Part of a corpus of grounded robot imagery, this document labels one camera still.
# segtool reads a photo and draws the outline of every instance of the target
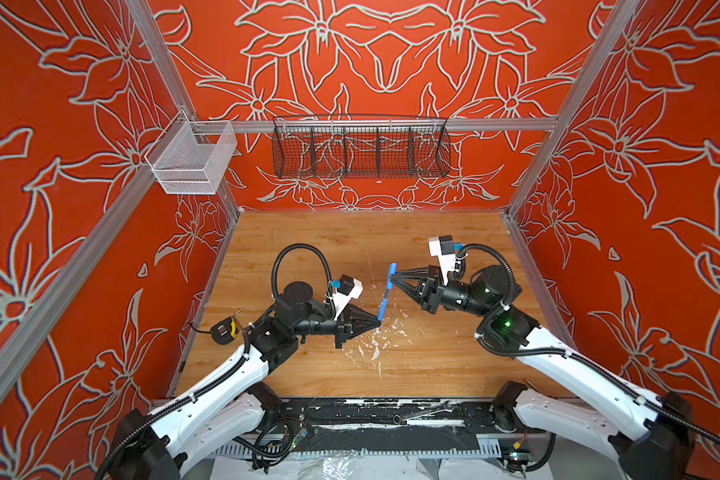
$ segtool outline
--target white mesh basket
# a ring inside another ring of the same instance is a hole
[[[208,138],[193,132],[201,123],[179,112],[145,156],[167,194],[214,194],[224,178],[237,147],[235,131],[227,121],[220,135]],[[217,142],[205,143],[215,137]]]

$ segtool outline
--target wooden tabletop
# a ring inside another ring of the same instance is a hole
[[[201,329],[239,308],[244,309],[238,315],[243,325],[259,318],[272,303],[272,263],[280,250],[294,243],[319,248],[333,278],[346,274],[360,280],[364,291],[352,302],[376,314],[389,264],[397,262],[398,270],[436,264],[437,259],[429,255],[427,239],[442,235],[499,250],[523,288],[514,304],[545,324],[498,214],[245,212],[232,236]],[[496,262],[488,254],[470,252],[465,278],[490,264]],[[326,278],[312,252],[295,250],[282,262],[280,291],[296,280],[312,285],[317,299],[323,297]],[[430,315],[393,289],[380,329],[349,340],[342,350],[334,348],[332,336],[310,336],[265,382],[280,396],[492,397],[507,380],[528,379],[546,395],[571,396],[536,370],[480,348],[474,339],[479,320],[442,308]],[[177,391],[185,391],[216,368],[234,352],[238,341],[219,346],[210,336],[197,335]]]

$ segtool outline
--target black wire basket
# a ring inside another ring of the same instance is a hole
[[[445,118],[276,117],[278,178],[442,178],[451,172]]]

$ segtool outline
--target floral wallpaper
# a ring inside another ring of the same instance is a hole
[[[122,1],[0,1],[0,347],[175,113]],[[91,477],[166,394],[231,220],[151,187],[0,407],[0,478]]]
[[[720,2],[641,3],[518,223],[582,352],[720,434]]]
[[[553,117],[615,1],[150,0],[200,116]],[[252,210],[499,209],[543,134],[452,133],[442,179],[280,180],[266,134],[226,179]]]

